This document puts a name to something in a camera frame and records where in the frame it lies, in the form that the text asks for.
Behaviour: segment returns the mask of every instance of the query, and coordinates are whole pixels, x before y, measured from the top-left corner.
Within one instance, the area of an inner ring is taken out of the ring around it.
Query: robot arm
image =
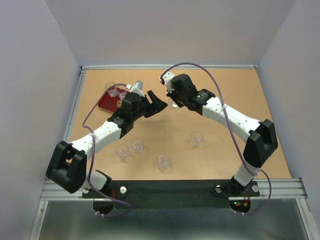
[[[129,93],[122,100],[122,106],[93,131],[96,153],[109,143],[126,135],[137,119],[149,118],[165,109],[167,104],[158,99],[151,90],[147,92],[152,101],[150,102],[143,94],[142,86],[141,81],[137,81],[132,86],[127,85]],[[86,166],[87,160],[92,157],[92,148],[91,133],[70,143],[61,141],[55,147],[45,175],[69,193],[74,193],[81,187],[88,188]],[[108,187],[108,183],[111,183],[111,178],[100,171],[92,172],[90,180],[99,190]]]
[[[243,157],[249,170],[256,174],[265,161],[278,147],[276,130],[273,122],[266,119],[261,122],[250,118],[228,105],[222,106],[221,101],[212,92],[202,89],[198,91],[186,74],[178,76],[167,72],[160,82],[167,88],[167,96],[180,108],[186,106],[189,110],[211,118],[228,127],[223,108],[225,108],[232,131],[245,143]],[[243,191],[255,176],[248,172],[242,164],[231,182],[239,191]]]

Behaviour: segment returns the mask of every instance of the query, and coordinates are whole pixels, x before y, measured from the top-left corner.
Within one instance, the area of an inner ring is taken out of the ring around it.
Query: wall
[[[0,238],[29,239],[79,67],[43,0],[0,7]]]
[[[46,0],[81,66],[258,64],[295,0]]]
[[[320,1],[297,0],[258,74],[290,172],[320,229]]]

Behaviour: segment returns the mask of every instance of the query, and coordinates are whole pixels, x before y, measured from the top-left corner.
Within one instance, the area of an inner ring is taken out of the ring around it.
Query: white knob
[[[120,187],[120,193],[125,194],[127,192],[127,188],[125,186]]]

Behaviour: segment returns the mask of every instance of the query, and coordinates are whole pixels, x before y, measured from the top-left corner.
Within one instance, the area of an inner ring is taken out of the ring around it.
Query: gray floor
[[[253,202],[257,208],[262,201]],[[231,209],[135,209],[128,215],[102,219],[92,202],[51,202],[42,240],[306,240],[294,199],[272,200],[252,216]]]

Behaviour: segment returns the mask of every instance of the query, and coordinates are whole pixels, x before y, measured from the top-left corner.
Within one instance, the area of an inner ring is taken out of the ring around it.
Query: wooden table
[[[266,99],[254,69],[210,69],[216,78],[226,104],[254,119],[271,120]],[[143,82],[143,92],[153,90],[157,97],[167,102],[166,88],[159,83],[161,69],[113,69],[88,70],[86,72],[78,108],[72,130],[71,141],[88,134],[82,122],[92,106],[105,91],[108,82],[132,84]],[[218,93],[214,83],[200,69],[177,69],[175,75],[188,74],[197,89],[208,89]],[[96,108],[87,124],[98,128],[111,113]],[[200,131],[204,141],[198,148],[190,145],[190,134]],[[116,155],[120,144],[130,145],[132,138],[144,142],[142,154],[131,151],[130,159],[122,162]],[[240,149],[245,144],[236,137]],[[160,154],[171,158],[171,168],[165,172],[156,167]],[[229,131],[212,119],[189,111],[186,107],[171,109],[150,118],[140,118],[133,129],[96,154],[94,169],[110,175],[114,180],[205,180],[230,179],[241,160],[230,137]],[[271,178],[291,178],[281,147],[262,167]]]

